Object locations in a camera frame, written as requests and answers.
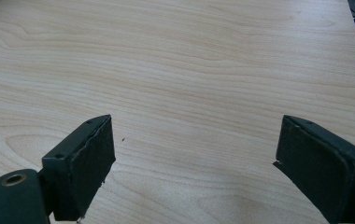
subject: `wooden table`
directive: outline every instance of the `wooden table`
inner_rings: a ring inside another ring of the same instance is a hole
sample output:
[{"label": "wooden table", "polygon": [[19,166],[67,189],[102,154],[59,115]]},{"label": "wooden table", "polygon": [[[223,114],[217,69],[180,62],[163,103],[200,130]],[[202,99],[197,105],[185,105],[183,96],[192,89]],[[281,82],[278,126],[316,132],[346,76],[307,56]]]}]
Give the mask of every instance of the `wooden table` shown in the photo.
[{"label": "wooden table", "polygon": [[0,175],[111,114],[82,223],[325,223],[276,169],[281,119],[355,145],[346,0],[1,0]]}]

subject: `screw hole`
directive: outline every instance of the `screw hole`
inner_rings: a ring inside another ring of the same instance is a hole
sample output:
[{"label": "screw hole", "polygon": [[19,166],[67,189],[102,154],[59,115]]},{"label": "screw hole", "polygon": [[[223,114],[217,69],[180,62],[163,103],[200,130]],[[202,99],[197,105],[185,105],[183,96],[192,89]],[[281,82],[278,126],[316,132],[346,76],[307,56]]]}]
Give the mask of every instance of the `screw hole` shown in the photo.
[{"label": "screw hole", "polygon": [[56,159],[62,159],[64,157],[64,153],[58,153],[55,155]]},{"label": "screw hole", "polygon": [[25,179],[26,179],[26,174],[11,175],[9,177],[6,177],[2,181],[2,185],[6,187],[14,186],[21,183]]}]

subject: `table surface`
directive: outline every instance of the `table surface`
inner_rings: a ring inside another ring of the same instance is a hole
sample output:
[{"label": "table surface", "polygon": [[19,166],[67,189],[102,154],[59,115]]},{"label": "table surface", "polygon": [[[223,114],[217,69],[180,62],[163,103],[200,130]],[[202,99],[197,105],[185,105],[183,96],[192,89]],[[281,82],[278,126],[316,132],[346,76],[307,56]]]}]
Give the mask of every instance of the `table surface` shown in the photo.
[{"label": "table surface", "polygon": [[355,145],[348,2],[0,1],[0,175],[104,114],[82,223],[325,223],[272,162],[285,114]]}]

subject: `wood grain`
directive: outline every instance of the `wood grain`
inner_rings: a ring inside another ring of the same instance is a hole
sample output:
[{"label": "wood grain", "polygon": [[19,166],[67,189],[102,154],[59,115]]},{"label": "wood grain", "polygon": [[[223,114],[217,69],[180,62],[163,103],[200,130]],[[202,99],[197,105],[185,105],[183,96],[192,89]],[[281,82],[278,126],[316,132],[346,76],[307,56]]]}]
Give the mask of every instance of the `wood grain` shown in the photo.
[{"label": "wood grain", "polygon": [[348,3],[0,1],[0,175],[103,114],[82,223],[325,223],[272,162],[284,114],[355,144]]}]

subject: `light wooden surface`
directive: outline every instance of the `light wooden surface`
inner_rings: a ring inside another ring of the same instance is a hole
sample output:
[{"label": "light wooden surface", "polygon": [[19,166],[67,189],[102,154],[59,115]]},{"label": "light wooden surface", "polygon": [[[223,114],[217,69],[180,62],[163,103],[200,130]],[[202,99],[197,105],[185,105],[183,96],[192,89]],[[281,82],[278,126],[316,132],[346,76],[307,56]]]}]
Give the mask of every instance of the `light wooden surface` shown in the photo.
[{"label": "light wooden surface", "polygon": [[82,223],[325,223],[272,162],[284,114],[355,144],[348,2],[0,1],[0,175],[103,114]]}]

